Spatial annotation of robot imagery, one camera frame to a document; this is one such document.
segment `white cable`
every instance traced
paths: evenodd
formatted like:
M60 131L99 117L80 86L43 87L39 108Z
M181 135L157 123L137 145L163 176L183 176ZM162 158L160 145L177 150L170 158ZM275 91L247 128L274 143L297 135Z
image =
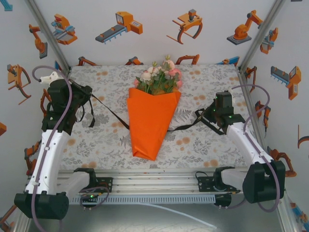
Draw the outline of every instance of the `white cable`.
M159 209L168 210L168 211L171 211L171 212L173 212L173 213L180 214L180 215L182 215L182 216L191 218L191 219L193 219L193 220L195 220L195 221L198 221L198 222L200 222L200 223L202 223L202 224L204 224L204 225L206 225L206 226L210 226L210 227L213 227L213 228L217 229L217 227L214 226L214 225L211 225L211 224L209 224L209 223L207 223L207 222L205 222L205 221L202 221L202 220L200 220L200 219L198 219L198 218L196 218L196 217L193 217L193 216L191 216L191 215L188 215L188 214L185 214L185 213L182 213L182 212L173 210L173 209L169 209L169 208L166 208L166 207L163 207L163 206L159 206L159 205L156 205L156 204L148 204L148 203L138 203L138 204L146 205L146 206L151 206L151 207L155 207L155 208L159 208Z

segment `patterned fabric mat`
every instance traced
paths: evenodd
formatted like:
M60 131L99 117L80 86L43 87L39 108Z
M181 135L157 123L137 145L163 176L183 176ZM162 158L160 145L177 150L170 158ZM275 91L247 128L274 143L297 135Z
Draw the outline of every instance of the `patterned fabric mat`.
M135 76L148 66L83 66L73 67L71 78L93 88L93 93L128 123L126 99L134 87ZM179 65L183 73L181 99L170 129L190 124L195 111L209 106L215 94L239 84L234 65ZM232 92L234 113L249 116L241 88ZM96 123L91 123L90 106L85 116L75 123L64 149L61 170L78 167L95 169L201 168L217 166L245 167L245 161L226 135L217 135L199 122L193 127L167 133L156 161L132 156L129 131L96 99L92 99ZM253 134L251 123L248 130Z

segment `white wall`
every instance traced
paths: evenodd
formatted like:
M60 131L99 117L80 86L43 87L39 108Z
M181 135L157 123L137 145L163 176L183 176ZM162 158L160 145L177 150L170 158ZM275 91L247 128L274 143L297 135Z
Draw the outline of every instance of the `white wall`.
M37 5L50 24L54 15L65 16L75 27L78 39L69 45L59 44L71 66L77 65L78 57L101 65L125 64L137 56L144 64L161 61L171 54L173 60L184 55L200 54L199 64L218 63L225 58L244 57L253 40L234 45L226 38L234 34L235 28L244 24L247 13L257 11L265 19L273 0L37 0ZM203 18L203 29L194 40L182 36L183 45L166 35L176 38L179 26L172 22L177 17L195 9ZM102 44L95 38L116 25L115 13L127 11L143 24L143 34L128 32L111 42ZM249 35L254 38L258 28L252 24Z
M261 85L270 93L269 128L266 143L272 149L285 152L291 159L297 176L286 178L286 189L301 210L309 214L309 142L303 142L297 148L297 125L300 125L300 137L309 135L309 24L305 15L308 14L309 2L287 1L273 23L271 29L278 27L279 34L275 46L266 55L257 51L249 67L257 67L256 84ZM298 84L298 95L288 99L288 88L270 77L270 68L275 66L289 73L294 66L302 72L302 80ZM256 89L251 94L253 102L266 102L265 94ZM261 130L264 130L262 118Z
M42 133L42 86L32 78L32 69L38 65L54 66L56 59L50 47L48 56L39 59L34 36L28 27L29 24L37 26L36 21L23 0L8 2L13 5L12 12L5 12L0 6L0 122L7 126L7 131L0 137L0 217L14 204L15 194L23 192L27 179L24 149L40 140ZM41 32L38 35L43 42L46 41ZM24 90L32 96L21 105L18 103L24 97L19 90L8 90L13 85L7 82L8 64L19 64L31 78L31 84ZM50 71L38 71L38 74L49 75Z

